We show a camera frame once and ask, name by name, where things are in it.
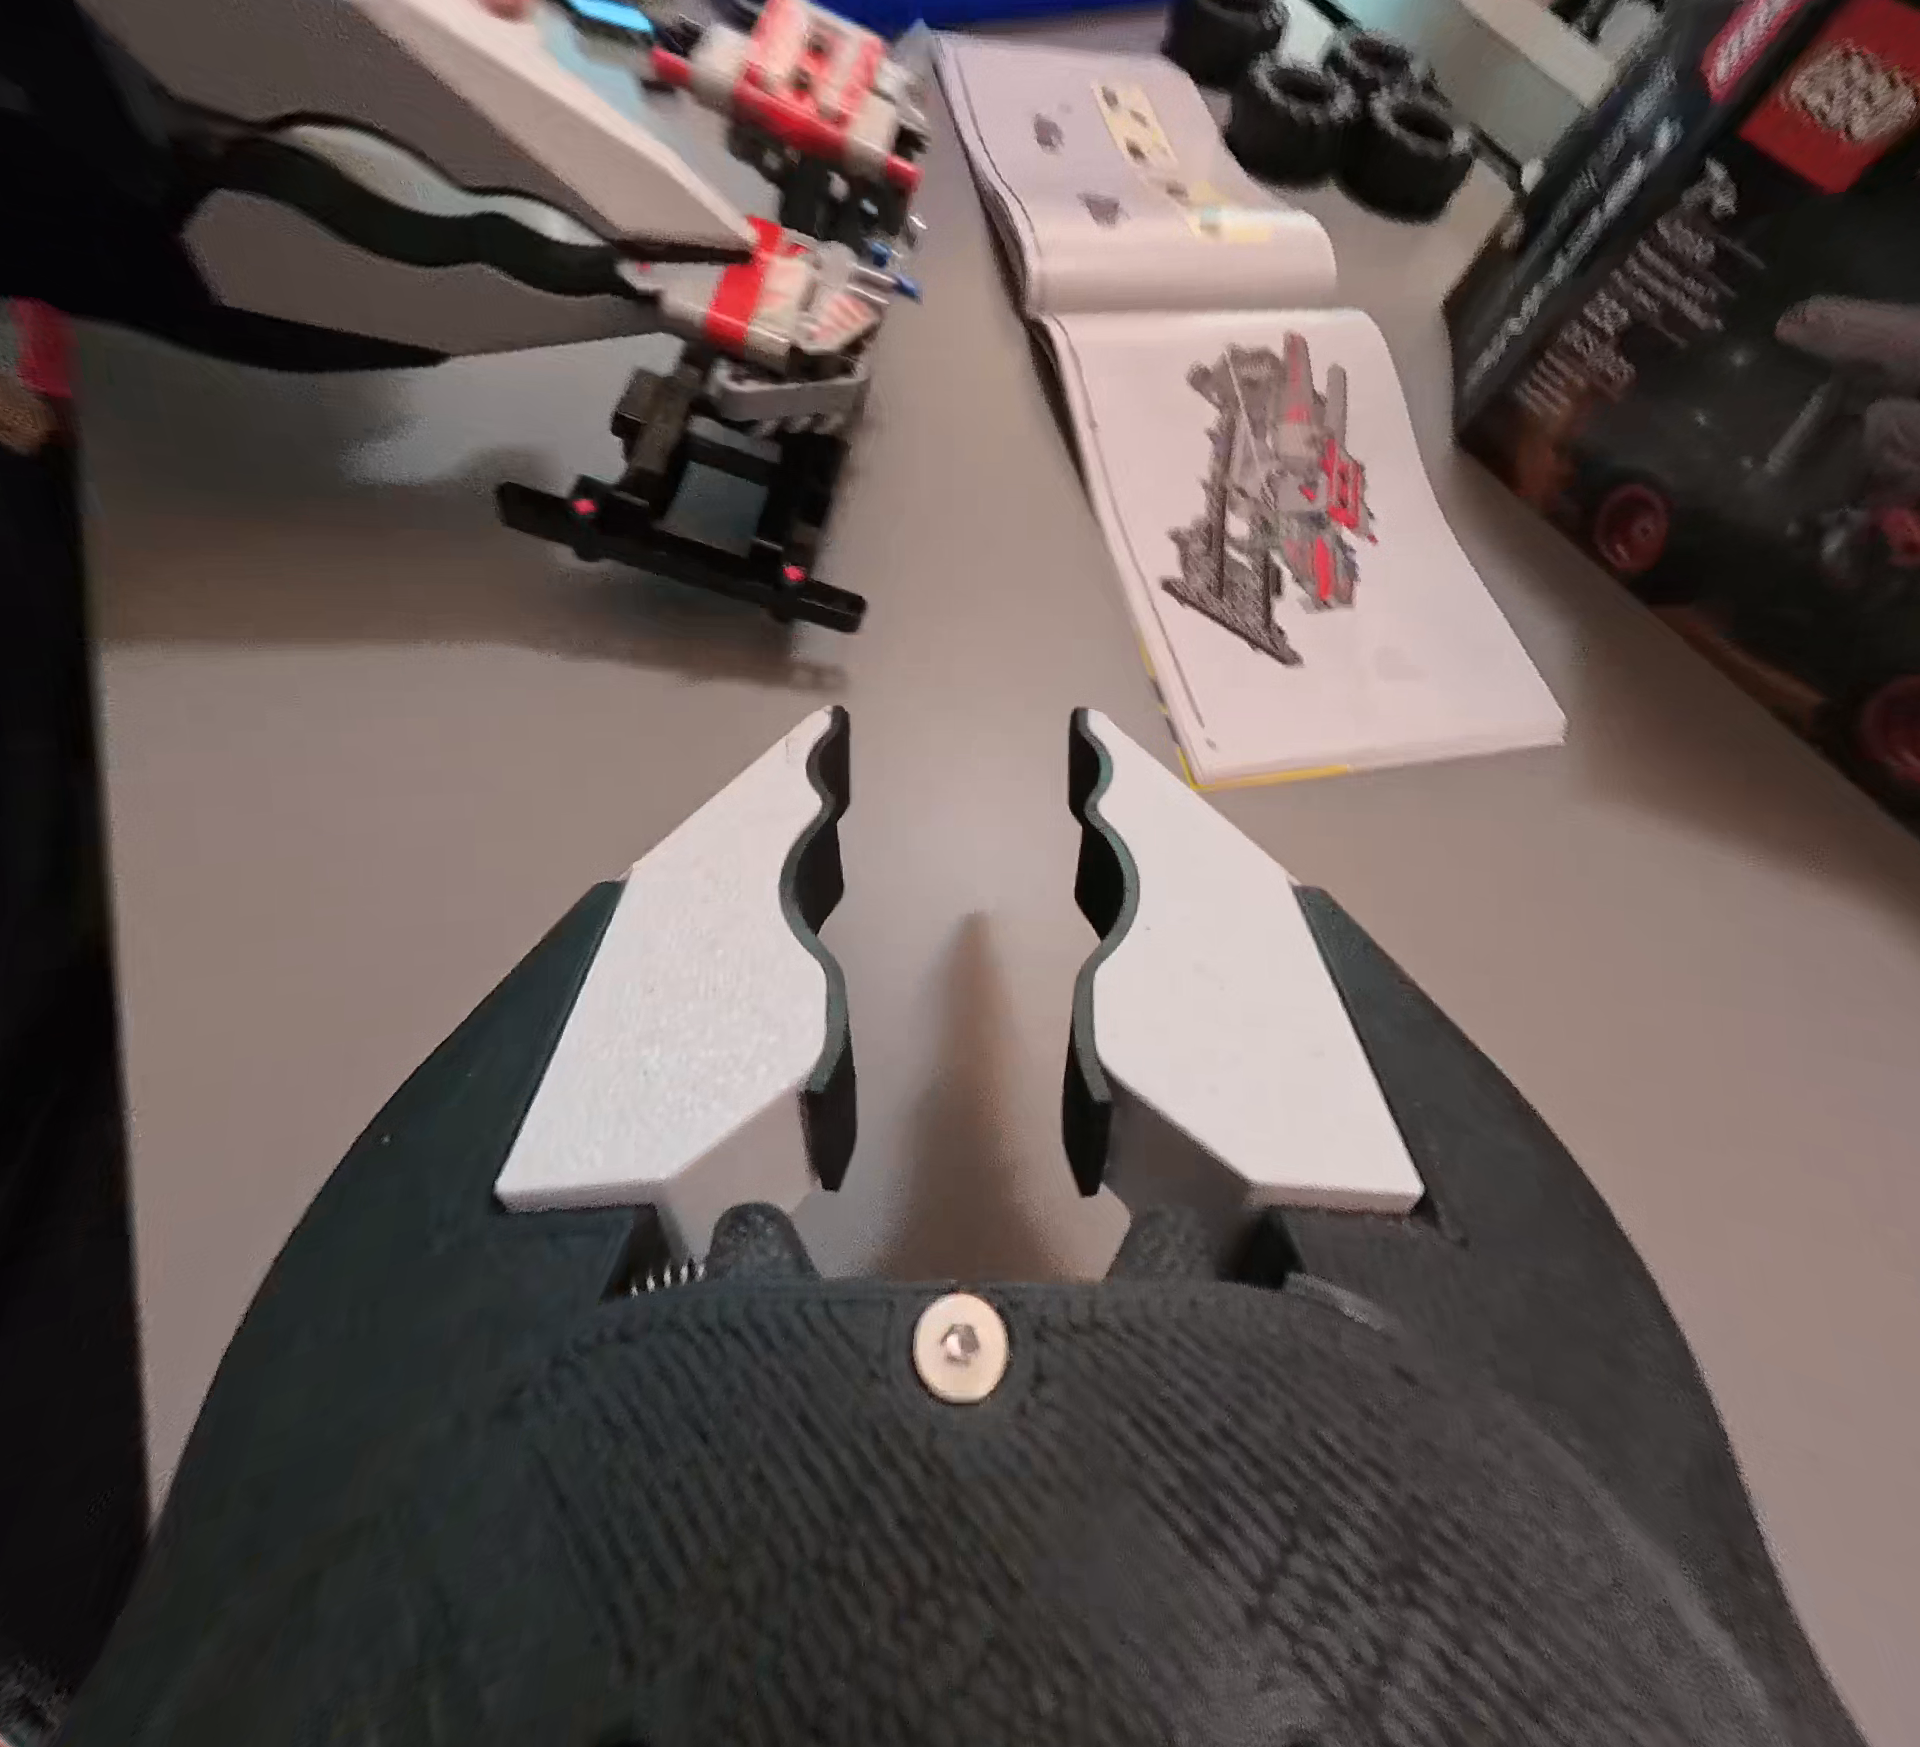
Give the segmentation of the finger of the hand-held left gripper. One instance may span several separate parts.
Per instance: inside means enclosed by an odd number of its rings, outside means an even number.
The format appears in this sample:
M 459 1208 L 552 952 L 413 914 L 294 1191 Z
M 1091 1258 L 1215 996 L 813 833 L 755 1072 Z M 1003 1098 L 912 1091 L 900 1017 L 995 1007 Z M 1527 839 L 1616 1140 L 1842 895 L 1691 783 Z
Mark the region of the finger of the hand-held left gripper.
M 260 321 L 428 354 L 657 328 L 632 263 L 713 263 L 713 178 L 626 118 L 195 118 L 187 263 Z
M 477 0 L 74 0 L 169 98 L 230 123 L 332 123 L 468 191 L 573 214 L 626 254 L 744 254 L 684 156 Z

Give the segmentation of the red plastic object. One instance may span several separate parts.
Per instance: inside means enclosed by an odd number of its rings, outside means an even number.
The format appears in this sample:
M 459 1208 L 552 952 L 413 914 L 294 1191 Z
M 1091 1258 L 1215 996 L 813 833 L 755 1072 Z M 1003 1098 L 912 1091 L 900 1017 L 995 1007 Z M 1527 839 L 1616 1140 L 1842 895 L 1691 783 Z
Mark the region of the red plastic object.
M 0 300 L 4 378 L 35 403 L 70 406 L 70 321 L 40 300 Z

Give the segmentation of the open instruction booklet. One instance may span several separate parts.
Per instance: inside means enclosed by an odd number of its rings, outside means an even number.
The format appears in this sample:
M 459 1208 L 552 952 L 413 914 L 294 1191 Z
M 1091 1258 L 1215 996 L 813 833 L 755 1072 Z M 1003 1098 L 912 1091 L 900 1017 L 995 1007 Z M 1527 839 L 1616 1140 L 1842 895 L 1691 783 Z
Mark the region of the open instruction booklet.
M 933 72 L 1187 776 L 1556 749 L 1332 231 L 1162 57 L 937 38 Z

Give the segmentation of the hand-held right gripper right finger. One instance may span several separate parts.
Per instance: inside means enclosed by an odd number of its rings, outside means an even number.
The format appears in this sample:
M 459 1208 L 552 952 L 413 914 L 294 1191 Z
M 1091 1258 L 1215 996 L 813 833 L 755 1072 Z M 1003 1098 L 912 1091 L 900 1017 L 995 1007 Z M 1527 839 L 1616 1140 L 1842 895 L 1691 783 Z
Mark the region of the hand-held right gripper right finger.
M 1066 715 L 1059 1152 L 1121 1208 L 1416 1208 L 1421 1172 L 1304 891 L 1104 710 Z

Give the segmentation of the dark toy box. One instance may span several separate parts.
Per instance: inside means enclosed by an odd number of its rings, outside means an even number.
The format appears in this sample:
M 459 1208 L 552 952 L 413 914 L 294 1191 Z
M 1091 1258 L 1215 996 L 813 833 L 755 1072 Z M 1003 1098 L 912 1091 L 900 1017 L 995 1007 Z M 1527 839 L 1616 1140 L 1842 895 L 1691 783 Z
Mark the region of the dark toy box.
M 1920 814 L 1920 0 L 1659 0 L 1447 295 L 1453 434 Z

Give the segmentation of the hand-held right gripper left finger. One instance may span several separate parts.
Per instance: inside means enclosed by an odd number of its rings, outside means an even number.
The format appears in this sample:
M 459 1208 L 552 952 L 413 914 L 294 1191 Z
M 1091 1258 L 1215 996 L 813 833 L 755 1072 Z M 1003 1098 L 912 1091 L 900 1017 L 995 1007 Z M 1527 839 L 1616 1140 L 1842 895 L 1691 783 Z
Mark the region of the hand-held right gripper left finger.
M 852 1007 L 823 922 L 852 721 L 804 715 L 619 880 L 504 1208 L 797 1208 L 860 1144 Z

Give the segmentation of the grey desk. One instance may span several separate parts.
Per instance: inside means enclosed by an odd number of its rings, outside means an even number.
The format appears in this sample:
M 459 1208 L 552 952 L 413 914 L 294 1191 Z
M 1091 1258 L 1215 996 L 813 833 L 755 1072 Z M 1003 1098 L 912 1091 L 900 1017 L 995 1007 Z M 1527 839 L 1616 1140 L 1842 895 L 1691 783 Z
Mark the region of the grey desk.
M 1438 300 L 1505 207 L 1343 191 L 1343 300 L 1402 372 L 1556 754 L 1206 797 L 1505 1069 L 1610 1197 L 1712 1379 L 1867 1742 L 1916 1742 L 1916 839 L 1453 452 Z M 823 568 L 780 634 L 490 523 L 607 452 L 637 340 L 266 378 L 80 328 L 86 572 L 131 1110 L 154 1496 L 308 1193 L 605 875 L 813 705 L 852 715 L 860 1152 L 823 1272 L 1099 1274 L 1059 1049 L 1066 715 L 1175 766 L 1157 694 L 933 110 L 926 285 L 884 326 Z

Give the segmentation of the toy brick vehicle model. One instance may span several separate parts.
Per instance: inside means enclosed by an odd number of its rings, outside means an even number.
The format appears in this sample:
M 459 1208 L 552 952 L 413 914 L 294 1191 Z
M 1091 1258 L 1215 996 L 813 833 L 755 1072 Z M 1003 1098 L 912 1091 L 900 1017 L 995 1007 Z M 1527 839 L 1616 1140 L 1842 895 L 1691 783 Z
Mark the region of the toy brick vehicle model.
M 918 300 L 926 78 L 823 0 L 755 0 L 707 25 L 657 15 L 637 83 L 719 118 L 771 220 L 744 220 L 743 254 L 612 258 L 643 328 L 677 340 L 612 403 L 619 473 L 497 485 L 490 514 L 586 562 L 852 634 L 869 607 L 818 580 L 818 550 L 877 328 Z

